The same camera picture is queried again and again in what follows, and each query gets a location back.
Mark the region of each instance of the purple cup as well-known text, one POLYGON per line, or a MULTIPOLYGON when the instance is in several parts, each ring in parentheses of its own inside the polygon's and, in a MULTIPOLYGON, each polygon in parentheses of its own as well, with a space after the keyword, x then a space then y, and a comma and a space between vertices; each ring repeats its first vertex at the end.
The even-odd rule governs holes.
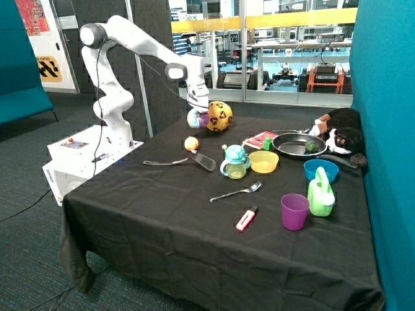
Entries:
POLYGON ((281 215, 283 226, 288 230, 300 230, 309 213, 310 202, 301 194, 289 193, 281 199, 281 215))

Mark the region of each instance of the yellow bowl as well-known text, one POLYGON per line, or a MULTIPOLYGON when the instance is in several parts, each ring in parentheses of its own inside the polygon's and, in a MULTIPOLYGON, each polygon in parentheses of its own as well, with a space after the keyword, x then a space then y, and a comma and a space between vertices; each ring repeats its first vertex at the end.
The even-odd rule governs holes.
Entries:
POLYGON ((252 152, 249 158, 251 160, 251 169, 261 174, 273 172, 279 161, 277 154, 266 150, 252 152))

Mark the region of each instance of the teal chair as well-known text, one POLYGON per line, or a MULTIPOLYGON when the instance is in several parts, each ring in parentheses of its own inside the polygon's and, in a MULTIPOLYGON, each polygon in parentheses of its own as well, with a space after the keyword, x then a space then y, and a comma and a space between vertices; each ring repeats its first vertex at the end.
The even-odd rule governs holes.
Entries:
POLYGON ((53 111, 14 0, 1 2, 0 43, 0 124, 53 111))
POLYGON ((350 55, 368 200, 390 311, 415 310, 415 1, 360 1, 350 55))

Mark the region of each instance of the glass window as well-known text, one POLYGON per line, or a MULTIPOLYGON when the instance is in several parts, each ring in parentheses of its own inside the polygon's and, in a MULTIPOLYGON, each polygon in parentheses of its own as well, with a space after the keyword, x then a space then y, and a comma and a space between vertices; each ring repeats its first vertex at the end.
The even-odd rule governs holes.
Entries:
POLYGON ((180 27, 172 22, 175 52, 205 58, 212 100, 350 106, 358 2, 170 0, 182 12, 180 27), (181 35, 191 31, 189 44, 181 35))

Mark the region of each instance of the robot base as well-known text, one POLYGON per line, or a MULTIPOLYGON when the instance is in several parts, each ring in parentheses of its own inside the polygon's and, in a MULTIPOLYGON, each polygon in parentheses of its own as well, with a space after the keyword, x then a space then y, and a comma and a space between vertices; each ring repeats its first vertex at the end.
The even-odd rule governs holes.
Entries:
POLYGON ((48 145, 52 161, 42 169, 59 206, 62 206, 63 197, 67 193, 91 179, 94 172, 97 175, 143 144, 134 141, 128 148, 114 148, 108 138, 108 132, 108 127, 103 126, 101 136, 101 127, 94 125, 48 145), (94 162, 95 156, 99 157, 99 160, 94 162))

